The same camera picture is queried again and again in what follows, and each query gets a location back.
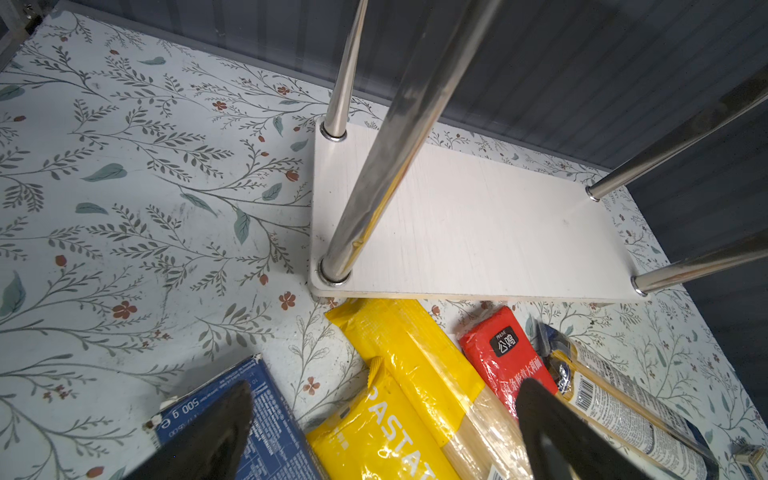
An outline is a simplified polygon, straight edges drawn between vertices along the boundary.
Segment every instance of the nutrition label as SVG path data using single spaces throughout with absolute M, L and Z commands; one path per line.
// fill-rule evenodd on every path
M 574 395 L 570 403 L 589 418 L 681 478 L 704 480 L 707 477 L 707 467 L 701 456 L 651 425 L 619 399 L 579 372 L 573 377 L 573 385 Z
M 245 359 L 163 410 L 158 442 L 168 443 L 241 380 L 250 385 L 253 422 L 235 480 L 318 480 L 309 446 L 260 357 Z
M 603 377 L 608 383 L 621 390 L 629 398 L 641 404 L 646 410 L 653 413 L 664 423 L 666 423 L 675 432 L 680 433 L 691 441 L 695 442 L 694 433 L 688 427 L 688 422 L 680 414 L 664 405 L 656 397 L 652 396 L 645 389 L 625 374 L 619 372 L 614 366 L 606 362 L 598 355 L 581 345 L 578 341 L 572 341 L 576 348 L 576 360 L 583 363 L 586 367 L 594 370 L 599 376 Z

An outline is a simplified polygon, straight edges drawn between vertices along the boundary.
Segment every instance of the red noodle package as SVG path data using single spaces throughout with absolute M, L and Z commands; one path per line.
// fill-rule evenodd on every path
M 515 399 L 523 380 L 537 379 L 553 395 L 558 391 L 514 313 L 506 306 L 470 330 L 459 344 L 485 384 L 515 418 Z

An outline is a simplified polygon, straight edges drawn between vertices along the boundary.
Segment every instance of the black logo label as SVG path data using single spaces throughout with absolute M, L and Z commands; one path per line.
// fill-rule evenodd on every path
M 517 344 L 518 336 L 515 335 L 515 331 L 510 326 L 505 327 L 491 338 L 491 348 L 493 348 L 497 357 L 509 352 Z

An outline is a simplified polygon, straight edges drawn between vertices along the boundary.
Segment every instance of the floral pattern surface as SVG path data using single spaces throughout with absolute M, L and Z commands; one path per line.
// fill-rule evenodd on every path
M 304 429 L 361 388 L 306 288 L 313 132 L 329 91 L 54 12 L 0 74 L 0 478 L 118 480 L 160 402 L 260 352 Z M 358 98 L 351 122 L 386 109 Z M 583 184 L 604 172 L 438 124 L 429 142 Z M 641 270 L 667 263 L 625 189 Z M 452 337 L 490 302 L 424 300 Z M 681 286 L 642 304 L 516 303 L 695 425 L 724 478 L 766 426 Z

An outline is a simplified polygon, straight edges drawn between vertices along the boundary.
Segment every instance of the barcode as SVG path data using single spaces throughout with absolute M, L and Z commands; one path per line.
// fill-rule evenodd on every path
M 488 473 L 487 480 L 507 480 L 502 477 L 502 474 L 496 468 L 496 465 L 491 464 L 491 471 Z
M 746 480 L 757 480 L 757 477 L 754 473 L 752 473 L 752 469 L 746 465 L 741 465 L 741 468 L 744 470 L 744 476 L 746 477 Z
M 576 398 L 576 406 L 585 412 L 589 410 L 592 405 L 592 397 L 594 396 L 594 383 L 582 378 L 578 388 L 578 397 Z

